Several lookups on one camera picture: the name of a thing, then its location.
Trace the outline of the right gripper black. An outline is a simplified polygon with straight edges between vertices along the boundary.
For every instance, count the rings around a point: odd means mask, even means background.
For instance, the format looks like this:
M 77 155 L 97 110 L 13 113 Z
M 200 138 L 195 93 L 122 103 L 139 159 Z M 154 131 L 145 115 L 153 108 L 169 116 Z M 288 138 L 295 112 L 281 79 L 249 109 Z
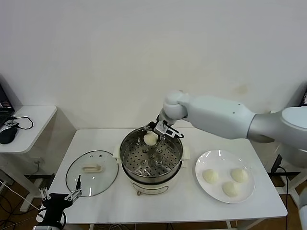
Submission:
M 154 129 L 157 125 L 164 125 L 167 127 L 171 127 L 174 124 L 174 120 L 169 119 L 168 117 L 164 117 L 162 115 L 158 115 L 156 118 L 156 121 L 151 121 L 150 123 L 146 124 L 145 126 L 141 127 L 141 130 L 145 130 L 146 132 L 152 131 L 154 132 Z M 159 136 L 159 142 L 163 144 L 166 140 L 166 135 L 160 135 Z

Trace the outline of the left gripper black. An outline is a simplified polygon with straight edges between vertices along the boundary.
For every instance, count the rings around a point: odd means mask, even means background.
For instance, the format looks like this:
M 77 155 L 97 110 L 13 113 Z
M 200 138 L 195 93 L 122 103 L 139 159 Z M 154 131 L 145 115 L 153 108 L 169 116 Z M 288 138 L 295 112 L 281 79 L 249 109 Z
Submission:
M 76 201 L 83 193 L 81 189 L 81 175 L 79 174 L 76 180 L 75 189 L 71 190 L 69 194 L 51 193 L 49 195 L 48 190 L 54 180 L 54 174 L 44 175 L 42 180 L 39 192 L 45 209 L 43 222 L 61 222 L 62 217 L 64 217 L 65 220 L 66 214 L 64 210 L 71 207 L 72 202 Z

